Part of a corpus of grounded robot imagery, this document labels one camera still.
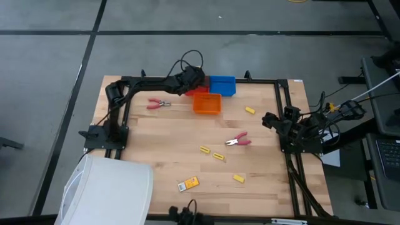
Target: pliers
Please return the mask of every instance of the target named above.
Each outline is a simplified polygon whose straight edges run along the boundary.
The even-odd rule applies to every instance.
[[[169,101],[162,101],[162,100],[156,99],[156,98],[149,98],[148,100],[149,100],[149,102],[155,102],[158,104],[149,105],[149,106],[147,106],[147,109],[158,109],[161,106],[171,106],[171,103]]]
[[[231,145],[234,145],[234,144],[237,144],[237,145],[248,145],[248,144],[251,143],[251,141],[238,141],[238,139],[240,139],[241,137],[243,137],[243,136],[245,136],[247,134],[248,134],[247,132],[243,132],[241,134],[238,134],[234,139],[226,141],[225,145],[227,145],[227,146],[231,146]]]

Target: concrete floor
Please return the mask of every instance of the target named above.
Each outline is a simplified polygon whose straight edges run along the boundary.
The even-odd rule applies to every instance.
[[[3,0],[0,30],[91,30],[100,3]],[[387,3],[376,4],[396,36],[398,30],[391,28],[400,20]],[[107,3],[99,30],[378,31],[379,26],[364,2],[117,0]],[[26,216],[32,209],[88,39],[0,35],[0,136],[26,146],[0,151],[0,218]],[[361,57],[381,54],[389,46],[375,37],[97,36],[43,213],[58,211],[63,187],[82,153],[84,139],[78,131],[91,122],[104,75],[137,76],[144,69],[148,76],[164,76],[182,53],[198,49],[208,74],[242,77],[250,70],[254,78],[302,79],[309,103],[315,104],[321,91],[341,87],[338,76],[359,74]],[[349,86],[329,100],[340,103],[365,89]],[[345,131],[357,123],[339,125]],[[354,197],[365,195],[361,182],[326,180],[340,218],[388,224],[399,220],[399,212],[381,206],[356,206]]]

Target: wooden tabletop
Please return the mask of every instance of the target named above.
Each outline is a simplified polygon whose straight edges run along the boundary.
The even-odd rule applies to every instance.
[[[93,123],[107,113],[104,88],[120,78],[104,77]],[[303,82],[288,82],[293,106],[308,112]],[[148,98],[168,100],[172,106],[148,110]],[[256,113],[246,112],[246,106]],[[272,84],[236,84],[236,94],[222,99],[222,113],[217,116],[195,114],[192,97],[185,95],[161,91],[136,94],[131,102],[129,138],[121,159],[152,166],[154,184],[149,214],[168,214],[170,206],[181,209],[196,199],[197,211],[215,216],[293,216],[288,171],[278,135],[274,129],[261,125],[267,111],[278,114]],[[243,131],[248,132],[250,145],[225,146],[225,141]],[[200,146],[224,155],[226,161],[202,153]],[[92,154],[104,156],[104,150]],[[332,213],[321,162],[311,154],[302,154],[302,160],[308,188],[323,208]],[[234,174],[244,177],[244,184],[235,181]],[[178,183],[193,176],[197,176],[200,185],[179,192]],[[298,187],[297,195],[304,213]]]

